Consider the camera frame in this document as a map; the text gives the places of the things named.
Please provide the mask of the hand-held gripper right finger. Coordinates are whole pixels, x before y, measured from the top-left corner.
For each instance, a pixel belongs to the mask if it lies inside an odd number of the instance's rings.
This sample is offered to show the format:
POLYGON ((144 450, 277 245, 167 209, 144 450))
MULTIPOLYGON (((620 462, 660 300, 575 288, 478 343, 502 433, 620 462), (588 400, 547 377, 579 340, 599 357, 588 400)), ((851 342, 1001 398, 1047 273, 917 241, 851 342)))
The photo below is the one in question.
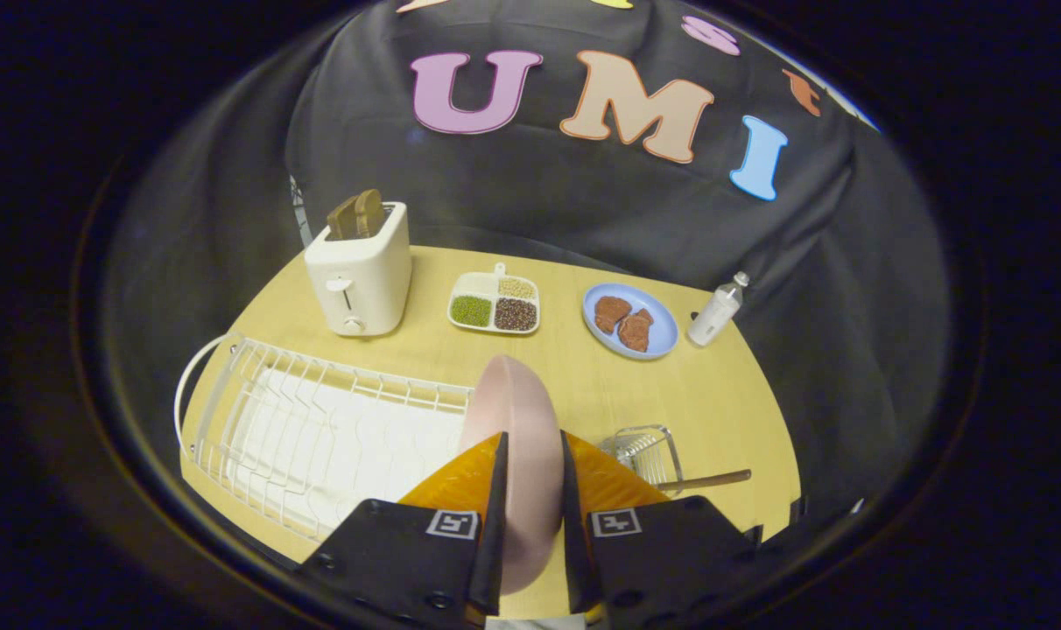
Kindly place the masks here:
POLYGON ((755 546, 706 497, 667 498, 562 436, 566 578, 590 629, 688 629, 754 583, 755 546))

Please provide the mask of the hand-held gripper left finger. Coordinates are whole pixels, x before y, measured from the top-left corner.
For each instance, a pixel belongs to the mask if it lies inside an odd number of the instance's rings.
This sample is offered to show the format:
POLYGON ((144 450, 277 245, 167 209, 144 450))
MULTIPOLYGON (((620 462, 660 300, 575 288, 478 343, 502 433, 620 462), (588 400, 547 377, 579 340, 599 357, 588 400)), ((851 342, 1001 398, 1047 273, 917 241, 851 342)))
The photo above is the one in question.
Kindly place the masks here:
POLYGON ((375 629, 480 629, 498 614, 508 435, 497 433, 419 486, 415 503, 359 503, 296 570, 375 629))

